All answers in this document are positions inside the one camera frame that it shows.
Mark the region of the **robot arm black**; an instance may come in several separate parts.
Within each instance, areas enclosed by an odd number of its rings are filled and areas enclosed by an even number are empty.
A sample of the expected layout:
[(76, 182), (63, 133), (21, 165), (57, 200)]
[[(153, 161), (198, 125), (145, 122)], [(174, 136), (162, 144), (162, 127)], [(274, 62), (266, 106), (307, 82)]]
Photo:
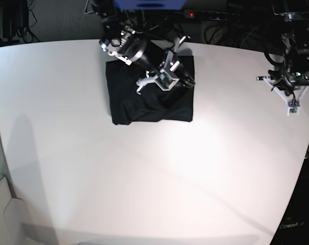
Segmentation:
[(194, 78), (177, 55), (188, 36), (176, 37), (170, 47), (160, 48), (151, 42), (155, 35), (142, 30), (140, 22), (127, 10), (119, 9), (114, 1), (87, 1), (86, 6), (101, 18), (104, 34), (99, 43), (102, 50), (127, 65), (135, 64), (145, 70), (136, 81), (137, 94), (148, 84), (156, 84), (162, 91), (171, 91), (175, 86), (194, 87)]
[(298, 114), (309, 89), (309, 1), (199, 1), (174, 11), (201, 26), (205, 44), (260, 51), (272, 65), (266, 82)]

